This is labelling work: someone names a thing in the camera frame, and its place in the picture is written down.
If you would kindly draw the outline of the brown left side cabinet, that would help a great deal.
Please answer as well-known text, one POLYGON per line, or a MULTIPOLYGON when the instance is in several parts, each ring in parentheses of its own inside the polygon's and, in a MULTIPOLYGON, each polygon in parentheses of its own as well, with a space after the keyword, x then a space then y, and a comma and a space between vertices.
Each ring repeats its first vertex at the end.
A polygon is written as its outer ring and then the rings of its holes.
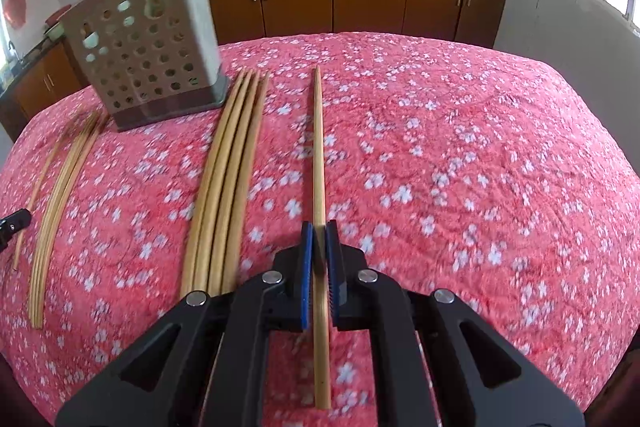
POLYGON ((1 91, 1 126, 15 142, 43 109, 88 86, 67 39, 58 40, 1 91))

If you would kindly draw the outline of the wooden chopstick of four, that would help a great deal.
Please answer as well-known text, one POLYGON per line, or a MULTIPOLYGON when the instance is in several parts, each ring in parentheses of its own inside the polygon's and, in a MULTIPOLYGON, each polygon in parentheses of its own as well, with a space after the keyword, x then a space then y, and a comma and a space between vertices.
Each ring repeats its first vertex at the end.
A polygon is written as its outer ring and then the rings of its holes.
POLYGON ((221 200, 224 178, 229 164, 231 147, 236 128, 250 87, 254 72, 242 70, 230 93, 224 113, 210 148, 198 201, 193 216, 194 239, 189 248, 192 255, 190 291, 207 291, 210 260, 212 260, 214 232, 216 231, 218 207, 221 200))
POLYGON ((242 68, 238 72, 238 75, 236 75, 235 77, 235 82, 233 83, 233 87, 230 90, 228 100, 226 104, 224 104, 224 109, 222 110, 221 116, 218 120, 216 132, 213 137, 213 142, 212 144, 210 144, 205 167, 201 176, 200 187, 198 188, 198 197, 195 199, 195 207, 191 219, 188 241, 186 242, 186 252, 184 253, 183 258, 180 285, 181 298, 183 298, 185 295, 188 295, 190 291, 193 291, 196 256, 198 255, 198 244, 200 243, 200 235, 209 187, 210 184, 212 184, 218 152, 221 146, 222 139, 224 139, 224 132, 226 131, 227 124, 231 117, 232 109, 234 109, 235 101, 238 98, 239 91, 245 83, 245 77, 246 69, 242 68))
POLYGON ((239 176, 241 156, 253 112, 255 96, 259 84, 259 72, 250 70, 246 73, 245 83, 239 91, 232 109, 224 139, 218 152, 212 186, 209 190, 210 210, 215 210, 215 228, 207 243, 209 247, 207 272, 207 291, 215 296, 220 293, 222 269, 226 254, 228 232, 230 227, 231 208, 233 205, 236 180, 239 176))
POLYGON ((260 126, 262 125, 262 113, 264 113, 265 99, 269 87, 268 72, 262 76, 258 86, 252 115, 250 115, 250 125, 248 126, 247 137, 241 156, 238 181, 236 181, 230 227, 228 232, 227 251, 224 257, 224 272, 220 286, 221 294, 233 291, 238 280, 239 262, 241 256, 242 234, 244 228, 245 210, 250 191, 250 180, 253 176, 255 150, 257 146, 260 126))

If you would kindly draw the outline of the thin bamboo chopstick left bundle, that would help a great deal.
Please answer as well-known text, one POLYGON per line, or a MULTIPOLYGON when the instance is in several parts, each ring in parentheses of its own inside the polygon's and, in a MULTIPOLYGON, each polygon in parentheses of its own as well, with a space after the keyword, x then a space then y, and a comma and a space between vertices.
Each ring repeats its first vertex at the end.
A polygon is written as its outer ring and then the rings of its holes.
POLYGON ((40 327, 38 320, 38 303, 39 303, 39 291, 42 279, 42 273, 44 270, 44 258, 46 257, 46 247, 48 239, 51 234, 52 220, 55 214, 55 208, 58 205, 64 188, 66 187, 70 173, 73 171, 77 158, 81 153, 86 141, 89 138, 96 122, 100 119, 101 111, 92 113, 85 124, 82 126, 79 134, 76 136, 74 142, 70 146, 66 158, 63 162, 61 171, 58 173, 58 179, 56 179, 51 197, 49 199, 46 212, 43 215, 38 241, 36 245, 35 260, 32 266, 32 277, 30 278, 29 286, 29 300, 28 300, 28 317, 32 326, 36 329, 40 327))

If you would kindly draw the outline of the thin bamboo chopstick right bundle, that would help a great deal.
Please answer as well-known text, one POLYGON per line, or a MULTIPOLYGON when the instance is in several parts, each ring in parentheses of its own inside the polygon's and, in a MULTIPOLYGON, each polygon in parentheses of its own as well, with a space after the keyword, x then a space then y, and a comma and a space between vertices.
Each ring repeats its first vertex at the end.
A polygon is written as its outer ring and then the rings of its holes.
POLYGON ((28 296, 28 317, 32 327, 35 327, 35 329, 41 329, 43 325, 47 275, 55 236, 58 234, 58 226, 60 225, 66 202, 70 197, 70 191, 73 190, 78 173, 107 119, 108 114, 103 109, 100 109, 85 122, 84 127, 82 127, 70 146, 42 218, 28 296))

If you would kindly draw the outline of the thin bamboo chopstick far left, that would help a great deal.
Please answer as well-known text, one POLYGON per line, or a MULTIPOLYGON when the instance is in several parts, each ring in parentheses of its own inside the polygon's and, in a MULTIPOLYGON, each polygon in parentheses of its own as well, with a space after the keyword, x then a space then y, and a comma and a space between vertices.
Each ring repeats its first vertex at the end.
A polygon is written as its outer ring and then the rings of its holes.
MULTIPOLYGON (((52 150, 50 150, 50 153, 47 155, 46 160, 44 161, 43 166, 40 169, 40 173, 38 174, 35 183, 32 184, 32 193, 30 193, 29 195, 29 200, 26 206, 26 209, 29 212, 32 212, 32 210, 34 210, 41 185, 43 184, 44 178, 47 176, 47 172, 51 166, 51 162, 55 158, 55 155, 58 153, 58 149, 63 144, 64 140, 67 139, 74 132, 75 127, 76 127, 76 124, 70 124, 69 126, 66 126, 64 130, 61 132, 61 134, 58 136, 58 139, 56 139, 56 141, 54 142, 52 150)), ((23 230, 17 235, 16 246, 15 246, 15 251, 14 251, 13 260, 12 260, 13 271, 17 269, 18 262, 20 262, 21 250, 24 243, 25 233, 26 233, 26 230, 23 230)))

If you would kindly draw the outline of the red bowl on wall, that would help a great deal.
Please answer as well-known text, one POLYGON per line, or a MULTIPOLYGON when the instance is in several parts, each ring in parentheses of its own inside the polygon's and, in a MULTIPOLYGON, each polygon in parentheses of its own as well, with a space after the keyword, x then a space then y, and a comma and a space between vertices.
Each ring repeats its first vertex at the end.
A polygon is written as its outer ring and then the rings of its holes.
POLYGON ((26 0, 4 0, 3 14, 11 28, 21 29, 26 23, 26 0))

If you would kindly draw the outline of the thin bamboo chopstick middle bundle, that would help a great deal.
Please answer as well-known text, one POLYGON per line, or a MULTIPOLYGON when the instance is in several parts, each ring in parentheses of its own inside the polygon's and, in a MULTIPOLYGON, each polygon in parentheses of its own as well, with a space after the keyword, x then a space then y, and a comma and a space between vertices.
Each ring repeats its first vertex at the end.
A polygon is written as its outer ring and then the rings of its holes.
POLYGON ((29 283, 28 296, 28 317, 32 327, 41 329, 43 314, 43 287, 46 285, 47 269, 56 230, 58 229, 58 215, 62 207, 62 198, 66 190, 70 177, 74 171, 78 158, 80 157, 85 145, 93 134, 96 125, 102 118, 102 110, 92 113, 85 124, 82 126, 79 134, 70 146, 66 158, 63 162, 61 171, 58 173, 53 192, 49 199, 46 212, 43 215, 40 225, 40 231, 36 244, 35 259, 32 264, 32 276, 29 283))

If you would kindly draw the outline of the beige perforated utensil holder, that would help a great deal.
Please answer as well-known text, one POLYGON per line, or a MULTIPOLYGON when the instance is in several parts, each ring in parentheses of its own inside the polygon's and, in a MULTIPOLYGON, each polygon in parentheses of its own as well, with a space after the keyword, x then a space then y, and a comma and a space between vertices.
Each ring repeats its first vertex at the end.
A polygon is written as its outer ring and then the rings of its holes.
POLYGON ((226 101, 230 80, 209 0, 82 0, 61 22, 120 131, 226 101))

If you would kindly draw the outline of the thin bamboo chopstick bundle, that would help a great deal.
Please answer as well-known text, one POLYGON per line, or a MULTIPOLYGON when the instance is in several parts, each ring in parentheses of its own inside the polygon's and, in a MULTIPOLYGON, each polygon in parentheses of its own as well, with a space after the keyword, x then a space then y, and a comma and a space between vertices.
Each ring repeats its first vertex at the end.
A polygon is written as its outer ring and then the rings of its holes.
POLYGON ((79 134, 70 146, 66 158, 63 162, 61 171, 58 173, 53 192, 49 199, 46 212, 43 215, 40 225, 40 231, 36 244, 35 259, 32 264, 32 276, 29 283, 28 296, 28 317, 32 327, 41 329, 43 314, 43 287, 46 285, 47 269, 56 230, 58 229, 58 215, 62 207, 62 198, 66 190, 70 177, 74 171, 78 158, 80 157, 85 145, 93 134, 96 125, 102 118, 102 110, 92 113, 85 124, 82 126, 79 134))
POLYGON ((28 317, 32 327, 35 327, 35 329, 41 329, 43 325, 47 275, 55 236, 58 234, 58 226, 60 225, 66 202, 70 197, 70 191, 73 190, 78 173, 107 119, 108 114, 103 109, 100 109, 85 122, 84 127, 82 127, 70 146, 42 218, 28 296, 28 317))
POLYGON ((86 141, 89 138, 96 122, 100 119, 101 111, 92 113, 85 124, 82 126, 79 134, 76 136, 74 142, 70 146, 66 158, 63 162, 61 171, 58 173, 58 179, 56 179, 51 197, 49 199, 46 212, 43 215, 38 241, 36 245, 35 260, 32 266, 32 277, 30 278, 29 286, 29 300, 28 300, 28 317, 32 326, 36 329, 40 327, 38 320, 38 303, 39 303, 39 291, 42 279, 42 273, 44 270, 44 258, 46 257, 46 247, 48 239, 51 234, 52 220, 55 214, 55 208, 58 205, 64 188, 66 187, 70 173, 73 171, 77 158, 81 153, 86 141))

